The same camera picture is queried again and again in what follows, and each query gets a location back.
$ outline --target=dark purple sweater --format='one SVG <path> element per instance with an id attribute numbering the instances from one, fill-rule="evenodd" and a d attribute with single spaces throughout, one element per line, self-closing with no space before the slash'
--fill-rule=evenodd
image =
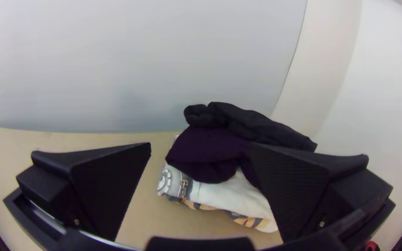
<path id="1" fill-rule="evenodd" d="M 225 128 L 189 126 L 177 138 L 166 161 L 194 180 L 221 183 L 241 167 L 249 182 L 259 188 L 252 164 L 246 156 L 249 142 Z"/>

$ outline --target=pile of clothes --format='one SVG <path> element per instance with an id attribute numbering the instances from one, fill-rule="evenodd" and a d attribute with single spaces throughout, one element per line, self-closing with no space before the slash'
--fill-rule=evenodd
<path id="1" fill-rule="evenodd" d="M 314 152 L 317 144 L 289 126 L 234 105 L 184 110 L 189 127 L 166 157 L 158 194 L 195 210 L 224 210 L 235 222 L 277 231 L 246 152 L 251 142 Z"/>

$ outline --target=white wall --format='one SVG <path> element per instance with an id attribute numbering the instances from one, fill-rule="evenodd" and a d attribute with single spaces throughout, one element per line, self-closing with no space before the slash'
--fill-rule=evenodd
<path id="1" fill-rule="evenodd" d="M 396 208 L 374 237 L 391 250 L 402 235 L 402 6 L 364 0 L 348 74 L 322 129 L 317 151 L 365 153 L 368 168 L 390 183 Z"/>
<path id="2" fill-rule="evenodd" d="M 271 119 L 317 133 L 342 86 L 362 0 L 308 0 L 299 43 Z"/>
<path id="3" fill-rule="evenodd" d="M 0 0 L 0 126 L 180 130 L 189 104 L 270 115 L 306 0 Z"/>

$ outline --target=black jacket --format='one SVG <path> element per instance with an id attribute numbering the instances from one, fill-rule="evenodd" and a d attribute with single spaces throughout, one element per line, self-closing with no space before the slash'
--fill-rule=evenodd
<path id="1" fill-rule="evenodd" d="M 224 127 L 238 137 L 267 145 L 314 152 L 317 144 L 291 127 L 268 119 L 261 113 L 234 105 L 211 102 L 208 106 L 187 106 L 186 121 L 191 126 Z"/>

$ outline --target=tan surface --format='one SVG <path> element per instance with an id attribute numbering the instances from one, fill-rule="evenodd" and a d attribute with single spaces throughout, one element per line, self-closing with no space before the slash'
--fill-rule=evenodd
<path id="1" fill-rule="evenodd" d="M 2 200 L 17 183 L 15 176 L 31 165 L 35 149 L 66 152 L 150 142 L 152 156 L 136 188 L 116 242 L 145 248 L 151 236 L 227 238 L 248 236 L 258 249 L 281 244 L 280 234 L 262 233 L 234 223 L 221 211 L 194 211 L 156 194 L 173 132 L 155 134 L 83 134 L 31 132 L 0 128 L 0 235 L 12 251 L 39 247 L 22 231 Z"/>

